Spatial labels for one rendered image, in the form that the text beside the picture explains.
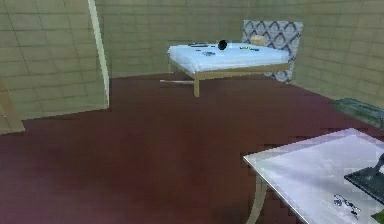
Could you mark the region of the tan pillow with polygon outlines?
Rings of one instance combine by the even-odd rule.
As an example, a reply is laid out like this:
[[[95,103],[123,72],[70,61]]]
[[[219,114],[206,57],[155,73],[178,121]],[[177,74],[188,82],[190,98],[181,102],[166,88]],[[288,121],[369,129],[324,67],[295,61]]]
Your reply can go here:
[[[264,36],[254,35],[250,38],[250,43],[256,46],[264,46],[266,44],[266,39]]]

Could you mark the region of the dark green flat box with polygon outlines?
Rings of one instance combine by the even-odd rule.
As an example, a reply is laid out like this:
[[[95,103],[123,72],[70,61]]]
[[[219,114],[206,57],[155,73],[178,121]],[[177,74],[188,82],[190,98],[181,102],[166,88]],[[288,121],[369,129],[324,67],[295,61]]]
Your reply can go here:
[[[353,98],[334,100],[332,107],[373,127],[384,129],[384,109]]]

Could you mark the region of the white glass top table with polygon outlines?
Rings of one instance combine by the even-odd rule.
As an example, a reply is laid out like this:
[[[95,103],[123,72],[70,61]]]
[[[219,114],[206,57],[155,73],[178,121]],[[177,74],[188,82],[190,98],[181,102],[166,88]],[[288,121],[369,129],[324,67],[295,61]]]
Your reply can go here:
[[[384,142],[349,128],[246,155],[256,173],[254,203],[246,224],[261,217],[266,190],[272,189],[304,224],[379,224],[372,215],[384,205],[344,176],[377,164]],[[334,204],[340,194],[352,202],[358,220],[345,206]]]

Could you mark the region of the blue and black keys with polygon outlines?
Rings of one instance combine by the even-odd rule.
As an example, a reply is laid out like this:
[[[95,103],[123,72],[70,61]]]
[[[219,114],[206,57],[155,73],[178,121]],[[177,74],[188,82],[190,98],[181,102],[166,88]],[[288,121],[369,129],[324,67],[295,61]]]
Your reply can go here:
[[[350,209],[350,213],[353,215],[353,217],[358,220],[358,211],[360,211],[360,208],[356,207],[352,202],[349,200],[345,199],[342,195],[340,194],[335,194],[334,195],[334,204],[337,206],[342,206],[345,205]]]

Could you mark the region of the dark grey lamp base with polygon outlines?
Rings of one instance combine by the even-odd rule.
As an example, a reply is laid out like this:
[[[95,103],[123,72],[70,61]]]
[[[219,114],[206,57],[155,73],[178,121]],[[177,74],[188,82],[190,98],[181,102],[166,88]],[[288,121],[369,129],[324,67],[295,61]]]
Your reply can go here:
[[[360,169],[345,175],[344,178],[384,205],[384,173],[380,171],[383,165],[384,153],[381,154],[374,167]]]

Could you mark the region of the green flat object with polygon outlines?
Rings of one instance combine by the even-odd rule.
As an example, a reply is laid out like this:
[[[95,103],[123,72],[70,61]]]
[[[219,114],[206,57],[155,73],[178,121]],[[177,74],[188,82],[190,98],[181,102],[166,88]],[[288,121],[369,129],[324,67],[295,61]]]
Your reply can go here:
[[[379,224],[384,224],[384,209],[378,213],[373,214],[372,218],[375,219]]]

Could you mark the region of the bed with patterned headboard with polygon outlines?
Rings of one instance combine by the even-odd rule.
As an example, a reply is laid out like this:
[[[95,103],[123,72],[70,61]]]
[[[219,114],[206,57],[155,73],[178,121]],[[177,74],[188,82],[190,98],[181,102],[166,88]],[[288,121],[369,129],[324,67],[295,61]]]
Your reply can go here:
[[[218,43],[209,47],[174,45],[168,48],[169,65],[186,73],[194,81],[194,95],[200,95],[202,80],[263,74],[280,82],[292,79],[304,24],[298,21],[253,21],[243,22],[243,37],[239,42],[227,41],[225,50]],[[266,44],[250,43],[254,35],[264,36]],[[259,51],[241,50],[239,47],[258,48]],[[204,56],[202,52],[214,52]]]

